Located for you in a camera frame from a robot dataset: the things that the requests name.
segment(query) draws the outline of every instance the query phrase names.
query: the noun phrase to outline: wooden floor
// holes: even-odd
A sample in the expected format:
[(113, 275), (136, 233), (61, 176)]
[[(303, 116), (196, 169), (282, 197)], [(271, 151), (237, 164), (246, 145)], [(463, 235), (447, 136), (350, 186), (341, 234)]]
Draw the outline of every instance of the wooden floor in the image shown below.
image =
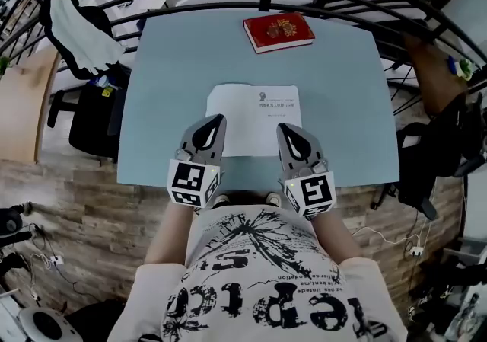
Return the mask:
[[(400, 92), (394, 107), (409, 99)], [(414, 120), (427, 122), (422, 106), (417, 105), (401, 114), (401, 126)], [(3, 207), (30, 200), (34, 204), (26, 222), (35, 222), (48, 233), (56, 254), (64, 257), (65, 265), (59, 267), (73, 285), (64, 281), (55, 269), (47, 270), (43, 262), (32, 254), (39, 254), (39, 247), (51, 256), (49, 244), (41, 237), (4, 249), (19, 251), (31, 258), (35, 281), (26, 270), (11, 270), (5, 276), (10, 288), (19, 288), (15, 297), (23, 305), (35, 305), (30, 291), (40, 298), (40, 304), (61, 309), (67, 302), (67, 313), (99, 300), (125, 299), (132, 285), (135, 269), (142, 262), (149, 242), (156, 232), (164, 207), (168, 201), (161, 188), (120, 185), (116, 182), (116, 167), (107, 161), (86, 159), (57, 152), (59, 143), (45, 143), (53, 148), (38, 165), (20, 165), (0, 162), (0, 205)], [(399, 204), (392, 197), (386, 198), (382, 208), (369, 208), (378, 187), (351, 187), (338, 190), (338, 209), (351, 232), (370, 226), (389, 241), (399, 241), (411, 229), (416, 211)], [(425, 254), (427, 260), (436, 250), (454, 239), (460, 229), (460, 211), (463, 202), (462, 182), (452, 178), (438, 179), (433, 196), (439, 218), (431, 224)], [(425, 218), (419, 216), (413, 233), (420, 233)], [(422, 243), (428, 232), (428, 223), (422, 230)], [(390, 245), (379, 235), (362, 230), (356, 238), (367, 256), (375, 259), (384, 274), (393, 301), (401, 315), (407, 317), (411, 304), (408, 296), (409, 281), (412, 285), (420, 278), (420, 262), (403, 256), (403, 243)]]

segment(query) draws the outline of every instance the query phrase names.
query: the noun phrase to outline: white towel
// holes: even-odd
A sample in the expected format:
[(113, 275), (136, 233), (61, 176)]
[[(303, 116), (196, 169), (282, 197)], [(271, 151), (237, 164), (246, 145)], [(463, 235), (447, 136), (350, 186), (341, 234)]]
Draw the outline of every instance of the white towel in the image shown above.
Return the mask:
[(98, 70), (108, 69), (107, 64), (118, 62), (125, 51), (81, 16), (71, 0), (51, 0), (50, 15), (54, 37), (73, 54), (80, 69), (86, 68), (97, 75)]

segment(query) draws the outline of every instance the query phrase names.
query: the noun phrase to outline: shirt sleeve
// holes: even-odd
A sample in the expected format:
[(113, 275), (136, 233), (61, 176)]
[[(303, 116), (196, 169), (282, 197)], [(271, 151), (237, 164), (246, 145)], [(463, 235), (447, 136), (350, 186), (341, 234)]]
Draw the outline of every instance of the shirt sleeve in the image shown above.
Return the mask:
[(161, 322), (174, 288), (186, 268), (179, 264), (142, 265), (119, 320), (107, 342), (136, 342), (142, 335), (161, 335)]
[(364, 312), (364, 320), (374, 340), (406, 342), (407, 330), (399, 316), (379, 266), (367, 258), (349, 258), (340, 265), (347, 284), (354, 290)]

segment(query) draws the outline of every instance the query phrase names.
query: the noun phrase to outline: green plant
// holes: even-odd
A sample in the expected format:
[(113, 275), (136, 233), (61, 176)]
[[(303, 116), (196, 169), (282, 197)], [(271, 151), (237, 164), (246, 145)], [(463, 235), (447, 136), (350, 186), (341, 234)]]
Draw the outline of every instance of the green plant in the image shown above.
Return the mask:
[(0, 77), (2, 77), (7, 71), (7, 67), (10, 66), (10, 59), (7, 56), (0, 57)]

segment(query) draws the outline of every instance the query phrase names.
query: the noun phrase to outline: white marker cube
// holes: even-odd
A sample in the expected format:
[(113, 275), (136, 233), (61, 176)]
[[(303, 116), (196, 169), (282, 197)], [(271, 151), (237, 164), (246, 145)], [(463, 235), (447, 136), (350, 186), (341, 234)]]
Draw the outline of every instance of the white marker cube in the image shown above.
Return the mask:
[(284, 194), (299, 216), (328, 212), (336, 204), (333, 173), (328, 171), (287, 180)]
[(171, 159), (167, 191), (174, 203), (205, 208), (220, 184), (220, 168)]

